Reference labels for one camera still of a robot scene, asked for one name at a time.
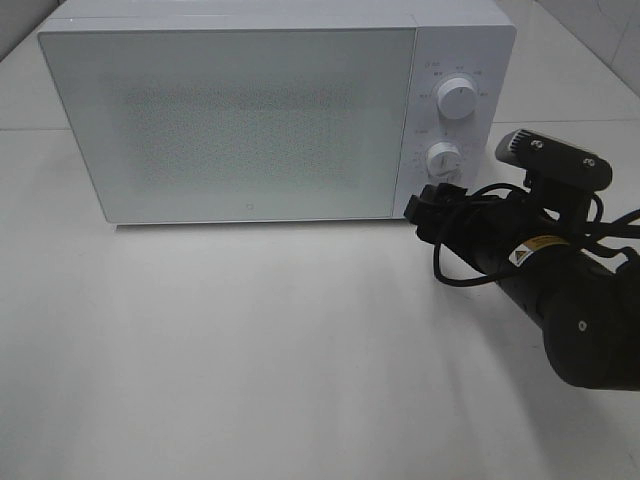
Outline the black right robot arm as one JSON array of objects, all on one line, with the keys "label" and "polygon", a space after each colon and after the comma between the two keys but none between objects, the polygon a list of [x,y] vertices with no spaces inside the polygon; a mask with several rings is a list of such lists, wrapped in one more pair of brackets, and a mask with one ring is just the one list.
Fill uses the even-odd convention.
[{"label": "black right robot arm", "polygon": [[455,288],[497,285],[541,330],[544,351],[567,384],[639,388],[639,254],[601,244],[636,236],[639,214],[602,220],[597,180],[527,173],[524,185],[475,193],[443,183],[408,201],[405,218],[433,247],[436,279]]}]

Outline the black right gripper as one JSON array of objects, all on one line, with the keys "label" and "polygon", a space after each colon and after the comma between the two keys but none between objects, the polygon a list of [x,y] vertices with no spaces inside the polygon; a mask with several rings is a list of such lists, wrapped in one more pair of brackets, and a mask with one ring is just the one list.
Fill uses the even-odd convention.
[{"label": "black right gripper", "polygon": [[[522,188],[493,184],[467,195],[450,183],[427,184],[412,195],[404,218],[417,237],[447,247],[480,280],[521,277],[576,256],[591,243],[586,233],[597,192],[526,174]],[[448,205],[453,205],[450,212]]]}]

